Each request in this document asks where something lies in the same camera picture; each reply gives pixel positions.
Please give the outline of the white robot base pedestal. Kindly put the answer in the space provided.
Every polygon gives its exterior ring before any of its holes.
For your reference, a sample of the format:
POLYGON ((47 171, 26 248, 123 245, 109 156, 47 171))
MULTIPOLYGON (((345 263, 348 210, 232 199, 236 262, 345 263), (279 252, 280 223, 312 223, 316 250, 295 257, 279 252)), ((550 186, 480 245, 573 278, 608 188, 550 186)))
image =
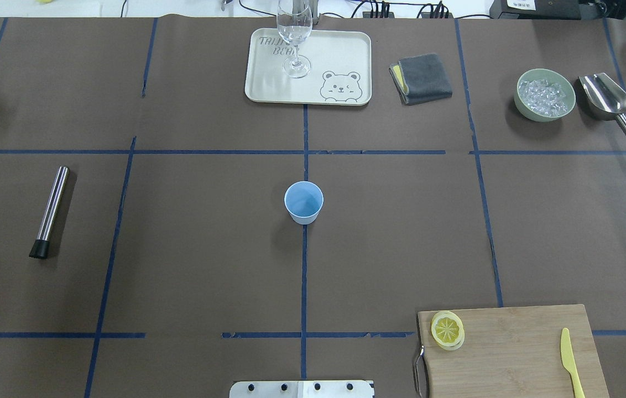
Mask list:
POLYGON ((277 380, 240 381, 229 397, 375 397, 368 380, 277 380))

